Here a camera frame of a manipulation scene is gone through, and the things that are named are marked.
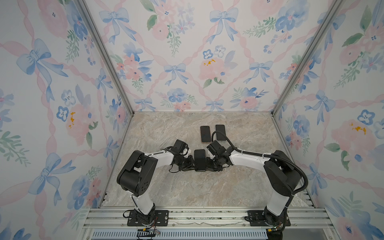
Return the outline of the white-edged black phone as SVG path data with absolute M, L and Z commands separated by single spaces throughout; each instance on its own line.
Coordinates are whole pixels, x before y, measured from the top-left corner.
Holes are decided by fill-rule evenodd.
M 205 172 L 207 170 L 206 151 L 204 149 L 194 151 L 194 165 L 196 172 Z

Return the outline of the blue-edged black phone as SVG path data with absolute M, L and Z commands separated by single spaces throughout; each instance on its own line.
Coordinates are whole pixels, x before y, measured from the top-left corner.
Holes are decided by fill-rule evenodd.
M 226 128 L 225 125 L 216 125 L 216 139 L 217 141 L 226 141 Z

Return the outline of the purple-edged black phone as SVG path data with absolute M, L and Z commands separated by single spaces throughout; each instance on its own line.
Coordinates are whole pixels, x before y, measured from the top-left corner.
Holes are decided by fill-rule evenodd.
M 201 132 L 201 142 L 202 143 L 211 143 L 212 142 L 211 130 L 210 130 L 209 126 L 201 126 L 200 132 Z

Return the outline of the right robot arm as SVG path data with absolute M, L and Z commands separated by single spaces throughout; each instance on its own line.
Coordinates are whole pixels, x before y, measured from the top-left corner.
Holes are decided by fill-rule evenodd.
M 213 155 L 213 165 L 218 169 L 223 168 L 223 165 L 244 166 L 263 170 L 266 173 L 273 188 L 270 200 L 263 211 L 248 212 L 245 217 L 246 221 L 252 225 L 261 224 L 275 229 L 287 225 L 288 207 L 295 194 L 306 189 L 308 178 L 284 152 L 275 151 L 272 154 L 261 154 L 242 151 L 233 147 L 215 149 L 212 145 L 209 145 L 207 149 Z

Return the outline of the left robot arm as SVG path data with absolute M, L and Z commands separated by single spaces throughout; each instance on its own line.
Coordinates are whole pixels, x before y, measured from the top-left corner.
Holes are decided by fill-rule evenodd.
M 184 149 L 179 153 L 171 150 L 143 153 L 136 150 L 118 174 L 117 183 L 124 191 L 131 194 L 135 210 L 144 216 L 149 216 L 155 208 L 155 204 L 147 193 L 147 189 L 155 170 L 186 160 L 190 155 L 191 150 L 189 149 Z

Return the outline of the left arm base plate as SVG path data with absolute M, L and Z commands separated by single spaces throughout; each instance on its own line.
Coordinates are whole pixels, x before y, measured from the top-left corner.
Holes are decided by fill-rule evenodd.
M 128 216 L 123 214 L 127 219 L 128 227 L 166 227 L 169 222 L 168 210 L 153 210 L 148 215 L 139 213 L 137 210 L 130 211 Z

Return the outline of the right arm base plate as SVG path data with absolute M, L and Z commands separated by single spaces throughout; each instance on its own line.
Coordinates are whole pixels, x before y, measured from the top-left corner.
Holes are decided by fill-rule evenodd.
M 291 226 L 288 216 L 284 217 L 284 213 L 277 217 L 269 212 L 264 213 L 264 210 L 249 210 L 244 219 L 252 227 L 281 228 Z

